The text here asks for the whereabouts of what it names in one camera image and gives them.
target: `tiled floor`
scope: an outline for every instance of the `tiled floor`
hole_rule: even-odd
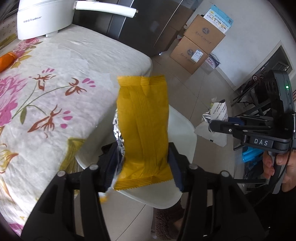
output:
[[[212,98],[217,98],[217,101],[225,99],[231,116],[232,88],[216,70],[208,75],[199,68],[191,75],[171,59],[169,54],[177,43],[175,41],[167,52],[152,59],[152,75],[166,76],[169,104],[189,119],[194,127],[200,124],[201,115],[210,107]],[[206,171],[218,173],[228,170],[233,175],[235,163],[232,136],[228,136],[227,145],[223,148],[198,136],[193,162]],[[153,240],[150,235],[152,207],[114,191],[102,209],[112,241]]]

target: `orange object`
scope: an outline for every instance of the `orange object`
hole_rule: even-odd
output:
[[[8,52],[0,57],[0,73],[6,70],[9,66],[11,66],[14,61],[17,59],[17,56],[13,52]]]

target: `floral tablecloth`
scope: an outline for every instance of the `floral tablecloth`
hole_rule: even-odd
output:
[[[18,59],[0,73],[0,212],[18,233],[60,169],[115,103],[118,75],[149,76],[144,54],[71,25],[51,38],[0,50]]]

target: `blue and white box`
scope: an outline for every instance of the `blue and white box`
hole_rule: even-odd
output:
[[[222,33],[226,33],[230,29],[233,20],[222,12],[216,5],[212,5],[204,18],[218,28]]]

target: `white appliance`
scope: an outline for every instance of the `white appliance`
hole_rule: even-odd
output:
[[[135,8],[98,1],[20,0],[17,12],[18,39],[42,35],[48,37],[57,33],[72,23],[75,9],[109,12],[130,18],[137,12]]]

